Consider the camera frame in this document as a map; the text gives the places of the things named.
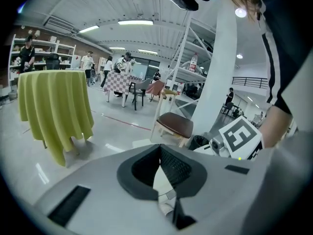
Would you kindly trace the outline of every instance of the person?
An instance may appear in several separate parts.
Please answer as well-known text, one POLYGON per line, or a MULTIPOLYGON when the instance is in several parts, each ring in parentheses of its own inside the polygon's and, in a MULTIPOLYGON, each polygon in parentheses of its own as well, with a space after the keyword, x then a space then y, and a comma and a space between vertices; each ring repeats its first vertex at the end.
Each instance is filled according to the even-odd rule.
MULTIPOLYGON (((132 59, 132 54, 130 52, 126 52, 123 57, 120 57, 114 64, 114 72, 116 73, 124 73, 128 74, 131 70, 130 61, 132 59)), ((120 97, 123 94, 120 92, 114 92, 116 97, 120 97)))
POLYGON ((88 51, 87 55, 83 56, 82 60, 80 61, 79 67, 80 69, 83 69, 85 71, 88 86, 90 81, 91 67, 93 64, 92 54, 93 52, 91 50, 88 51))
POLYGON ((234 98, 234 88, 229 88, 229 94, 227 95, 225 105, 230 103, 233 100, 233 98, 234 98))
POLYGON ((20 50, 20 73, 30 72, 33 70, 35 62, 35 48, 32 46, 32 39, 33 37, 29 35, 25 39, 25 46, 23 46, 20 50))
POLYGON ((103 69, 104 79, 100 85, 101 88, 103 88, 103 86, 107 80, 108 73, 110 71, 112 71, 112 57, 111 56, 108 57, 106 64, 104 66, 104 69, 103 69))
POLYGON ((156 72, 153 75, 153 80, 154 81, 158 81, 158 80, 160 80, 160 78, 161 78, 160 70, 157 69, 156 72))
POLYGON ((267 103, 272 104, 260 127, 265 148, 273 147, 287 131, 291 112, 282 92, 300 70, 313 46, 313 35, 305 3, 310 0, 232 0, 245 8, 250 20, 257 20, 266 50, 268 69, 267 103))

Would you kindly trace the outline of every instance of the table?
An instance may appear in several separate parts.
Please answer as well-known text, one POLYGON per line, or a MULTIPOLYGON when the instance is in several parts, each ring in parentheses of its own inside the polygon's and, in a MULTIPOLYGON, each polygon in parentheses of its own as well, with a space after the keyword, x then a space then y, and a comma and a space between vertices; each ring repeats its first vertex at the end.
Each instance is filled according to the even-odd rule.
POLYGON ((125 107, 127 95, 133 83, 141 82, 142 79, 125 73, 109 72, 103 90, 107 92, 107 102, 110 101, 110 91, 123 94, 122 107, 125 107))
POLYGON ((63 149, 71 151, 71 137, 93 135, 84 71, 44 70, 20 74, 18 102, 22 121, 29 121, 36 140, 44 141, 55 161, 65 166, 63 149))

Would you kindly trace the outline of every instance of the chair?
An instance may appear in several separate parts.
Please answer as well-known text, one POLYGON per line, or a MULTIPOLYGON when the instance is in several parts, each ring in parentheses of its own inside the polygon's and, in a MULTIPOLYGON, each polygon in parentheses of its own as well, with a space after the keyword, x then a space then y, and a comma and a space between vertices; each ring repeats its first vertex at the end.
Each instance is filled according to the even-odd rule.
POLYGON ((60 69, 60 60, 59 55, 56 53, 51 53, 47 60, 45 61, 47 70, 59 70, 60 69))
POLYGON ((227 110, 226 116, 228 115, 229 110, 231 110, 233 108, 233 106, 234 106, 234 103, 232 103, 232 102, 229 102, 226 105, 223 105, 222 109, 224 108, 227 110))
POLYGON ((179 142, 179 147, 183 147, 188 142, 188 140, 190 139, 192 135, 194 123, 193 121, 187 118, 181 117, 180 115, 177 115, 171 112, 176 95, 177 93, 174 91, 167 90, 167 89, 162 90, 161 98, 159 100, 159 103, 156 109, 156 115, 154 118, 154 126, 151 131, 150 140, 153 136, 156 126, 158 126, 161 129, 161 136, 163 134, 163 131, 166 131, 180 138, 181 140, 179 142), (173 97, 170 110, 169 112, 159 116, 161 104, 162 104, 163 98, 166 95, 171 95, 173 97))
POLYGON ((160 93, 162 89, 164 88, 164 86, 165 86, 165 83, 161 82, 160 80, 148 86, 146 93, 149 93, 152 95, 150 102, 152 101, 154 96, 157 96, 157 95, 158 95, 158 98, 160 99, 160 93))
POLYGON ((134 83, 134 87, 130 89, 130 92, 133 92, 134 93, 134 99, 133 99, 133 103, 134 103, 134 106, 135 106, 135 111, 137 110, 137 95, 141 95, 141 98, 142 98, 142 106, 143 106, 143 97, 146 93, 146 90, 148 88, 148 86, 150 85, 151 83, 151 80, 150 78, 146 79, 145 81, 141 82, 141 83, 134 83))

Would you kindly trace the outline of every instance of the red line on floor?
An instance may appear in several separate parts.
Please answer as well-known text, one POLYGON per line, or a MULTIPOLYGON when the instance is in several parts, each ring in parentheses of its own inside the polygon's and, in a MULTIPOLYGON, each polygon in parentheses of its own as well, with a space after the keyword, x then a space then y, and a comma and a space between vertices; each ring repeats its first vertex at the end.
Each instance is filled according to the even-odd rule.
POLYGON ((138 125, 134 125, 134 124, 131 124, 131 123, 127 123, 127 122, 124 122, 124 121, 121 121, 121 120, 118 120, 118 119, 115 119, 115 118, 112 118, 112 117, 109 117, 109 116, 106 116, 106 115, 103 115, 103 114, 102 114, 102 116, 104 116, 106 118, 110 118, 110 119, 118 121, 118 122, 121 122, 121 123, 124 123, 124 124, 128 124, 128 125, 131 125, 131 126, 134 126, 134 127, 138 127, 140 129, 144 129, 146 131, 151 131, 151 129, 144 128, 144 127, 141 127, 141 126, 138 126, 138 125))

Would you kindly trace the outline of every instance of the man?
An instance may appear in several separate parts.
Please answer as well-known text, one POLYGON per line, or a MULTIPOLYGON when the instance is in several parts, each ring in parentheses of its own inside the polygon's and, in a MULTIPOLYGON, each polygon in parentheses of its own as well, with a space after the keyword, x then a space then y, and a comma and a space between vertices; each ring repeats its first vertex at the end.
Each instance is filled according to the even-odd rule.
MULTIPOLYGON (((132 59, 132 54, 130 52, 126 52, 126 54, 124 55, 124 57, 119 58, 116 63, 114 64, 114 72, 116 73, 125 73, 128 74, 131 70, 131 65, 130 65, 130 61, 132 59)), ((123 94, 120 92, 114 92, 114 96, 116 97, 120 97, 123 94)))
POLYGON ((227 99, 226 99, 225 105, 230 103, 233 100, 233 97, 234 97, 234 89, 233 88, 229 88, 229 91, 230 91, 230 93, 227 95, 227 99))
POLYGON ((79 67, 80 69, 83 69, 85 71, 88 86, 90 81, 91 67, 93 65, 92 54, 92 51, 88 51, 87 55, 83 56, 79 67))
POLYGON ((35 48, 31 45, 33 37, 29 35, 25 39, 25 46, 20 50, 21 58, 20 73, 30 72, 33 70, 35 62, 35 48))
POLYGON ((160 80, 161 74, 160 74, 159 72, 160 72, 160 70, 157 69, 156 73, 153 75, 153 80, 154 80, 154 81, 160 80))

